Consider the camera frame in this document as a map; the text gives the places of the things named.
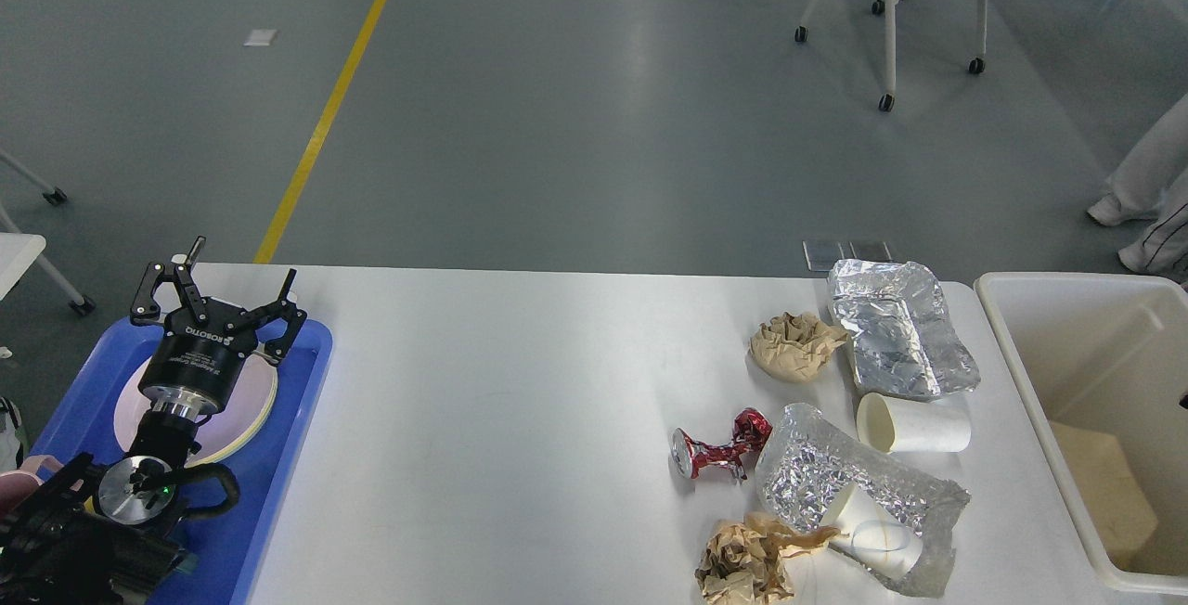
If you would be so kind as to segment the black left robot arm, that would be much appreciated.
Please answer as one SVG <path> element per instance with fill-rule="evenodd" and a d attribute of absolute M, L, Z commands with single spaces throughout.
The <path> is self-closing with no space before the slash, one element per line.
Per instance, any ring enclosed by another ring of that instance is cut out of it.
<path fill-rule="evenodd" d="M 240 483 L 222 464 L 191 464 L 197 431 L 225 411 L 252 357 L 279 365 L 307 321 L 291 297 L 253 309 L 200 292 L 187 256 L 146 267 L 129 305 L 137 327 L 160 326 L 140 382 L 148 398 L 135 439 L 113 464 L 82 452 L 4 516 L 5 604 L 143 604 L 191 553 L 184 521 L 236 508 Z"/>

